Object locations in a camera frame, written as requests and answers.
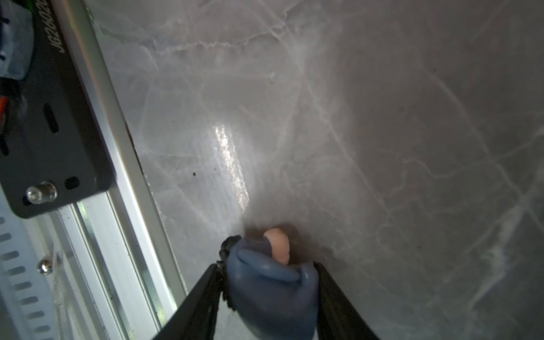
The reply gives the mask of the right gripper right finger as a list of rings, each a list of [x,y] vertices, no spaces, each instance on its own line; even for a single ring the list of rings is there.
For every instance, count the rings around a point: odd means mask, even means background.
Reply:
[[[315,262],[314,267],[319,275],[318,339],[379,340],[324,265]]]

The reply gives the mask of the aluminium rail frame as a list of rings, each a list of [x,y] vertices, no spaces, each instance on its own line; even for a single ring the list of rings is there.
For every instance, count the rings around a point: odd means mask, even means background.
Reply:
[[[103,138],[110,188],[33,218],[1,190],[1,338],[153,339],[184,299],[83,1],[51,1]]]

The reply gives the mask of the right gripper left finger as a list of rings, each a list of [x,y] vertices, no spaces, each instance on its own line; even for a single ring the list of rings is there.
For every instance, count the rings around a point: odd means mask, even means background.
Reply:
[[[222,275],[214,263],[154,340],[214,339],[221,293]]]

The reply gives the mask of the small blue figure toy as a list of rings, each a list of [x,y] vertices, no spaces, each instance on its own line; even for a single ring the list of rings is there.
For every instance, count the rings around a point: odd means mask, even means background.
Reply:
[[[257,339],[312,339],[319,275],[311,262],[290,264],[290,241],[279,229],[243,237],[226,259],[229,306]]]

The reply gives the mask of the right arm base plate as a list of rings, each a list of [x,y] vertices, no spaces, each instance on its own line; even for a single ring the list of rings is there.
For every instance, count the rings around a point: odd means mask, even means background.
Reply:
[[[33,218],[107,191],[113,167],[51,1],[1,3],[1,190]]]

